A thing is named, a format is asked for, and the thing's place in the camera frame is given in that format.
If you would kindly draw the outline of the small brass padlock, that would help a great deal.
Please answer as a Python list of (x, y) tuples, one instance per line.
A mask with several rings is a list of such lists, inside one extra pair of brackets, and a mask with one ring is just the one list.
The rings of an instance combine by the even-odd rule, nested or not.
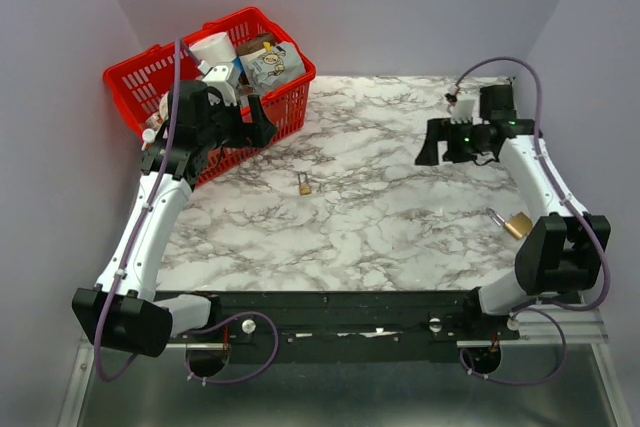
[(309, 182), (308, 174), (306, 172), (298, 172), (297, 179), (298, 179), (299, 194), (301, 196), (310, 195), (313, 192), (313, 189)]

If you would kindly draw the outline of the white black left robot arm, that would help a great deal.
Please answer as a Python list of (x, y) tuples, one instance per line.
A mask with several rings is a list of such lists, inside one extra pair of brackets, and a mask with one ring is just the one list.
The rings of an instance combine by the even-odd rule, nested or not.
[(159, 301), (157, 277), (177, 218), (209, 154), (219, 148), (264, 148), (277, 132), (258, 95), (241, 107), (220, 84), (183, 80), (168, 94), (167, 119), (143, 134), (138, 192), (111, 260), (91, 288), (74, 294), (72, 310), (94, 348), (159, 356), (189, 331), (201, 342), (222, 327), (211, 299), (179, 294)]

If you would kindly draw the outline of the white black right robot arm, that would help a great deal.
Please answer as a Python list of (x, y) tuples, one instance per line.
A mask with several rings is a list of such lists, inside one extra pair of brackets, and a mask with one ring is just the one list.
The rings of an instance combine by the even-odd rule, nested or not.
[(592, 288), (611, 226), (573, 198), (534, 120), (517, 115), (511, 86), (483, 87), (478, 101), (447, 98), (453, 101), (452, 114), (428, 120), (416, 165), (476, 162), (490, 154), (515, 181), (532, 222), (512, 271), (476, 289), (473, 306), (460, 314), (462, 331), (480, 339), (496, 327), (495, 315), (540, 295)]

